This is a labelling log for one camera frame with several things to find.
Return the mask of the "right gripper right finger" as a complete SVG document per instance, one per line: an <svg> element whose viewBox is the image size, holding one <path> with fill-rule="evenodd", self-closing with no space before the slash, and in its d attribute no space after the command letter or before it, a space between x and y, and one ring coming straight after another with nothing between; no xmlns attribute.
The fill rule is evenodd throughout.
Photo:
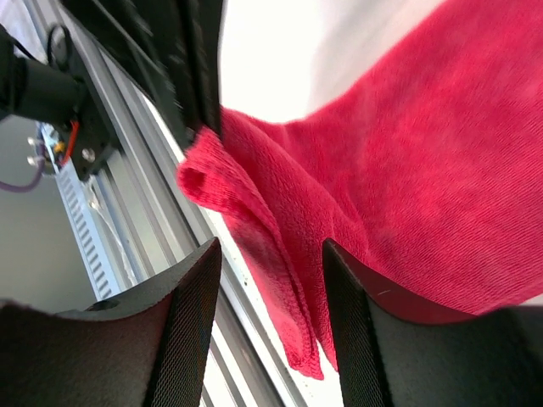
<svg viewBox="0 0 543 407"><path fill-rule="evenodd" d="M331 239L322 265L345 405L541 405L540 306L463 313L401 287Z"/></svg>

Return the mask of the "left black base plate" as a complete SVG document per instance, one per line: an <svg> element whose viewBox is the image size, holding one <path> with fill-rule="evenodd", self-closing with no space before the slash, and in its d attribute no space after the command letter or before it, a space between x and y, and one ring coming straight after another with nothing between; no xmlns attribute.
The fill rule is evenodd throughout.
<svg viewBox="0 0 543 407"><path fill-rule="evenodd" d="M87 181L98 174L109 157L120 148L119 139L65 25L54 24L49 27L46 55L49 66L70 76L82 86L82 95L72 108L72 116L59 128L60 139L68 157L57 159L57 163L61 166L72 163L79 180Z"/></svg>

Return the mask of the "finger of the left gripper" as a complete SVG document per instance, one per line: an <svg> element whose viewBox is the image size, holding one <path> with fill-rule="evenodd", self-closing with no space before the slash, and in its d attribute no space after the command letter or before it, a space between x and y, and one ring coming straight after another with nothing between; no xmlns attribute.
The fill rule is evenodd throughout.
<svg viewBox="0 0 543 407"><path fill-rule="evenodd" d="M64 9L153 102L180 148L202 126L221 130L223 3L65 1Z"/></svg>

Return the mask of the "pink towel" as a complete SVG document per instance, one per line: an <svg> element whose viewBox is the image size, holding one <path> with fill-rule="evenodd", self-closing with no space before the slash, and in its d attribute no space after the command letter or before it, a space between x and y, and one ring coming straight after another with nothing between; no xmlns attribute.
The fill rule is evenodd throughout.
<svg viewBox="0 0 543 407"><path fill-rule="evenodd" d="M305 119L224 110L177 180L222 215L305 376L336 359L328 238L453 309L529 300L542 291L542 4L447 1Z"/></svg>

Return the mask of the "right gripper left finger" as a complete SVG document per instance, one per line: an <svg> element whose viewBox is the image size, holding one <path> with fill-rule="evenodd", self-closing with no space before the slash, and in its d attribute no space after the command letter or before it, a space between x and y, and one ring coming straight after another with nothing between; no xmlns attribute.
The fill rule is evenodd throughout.
<svg viewBox="0 0 543 407"><path fill-rule="evenodd" d="M2 405L198 405L220 277L211 239L83 311L2 301Z"/></svg>

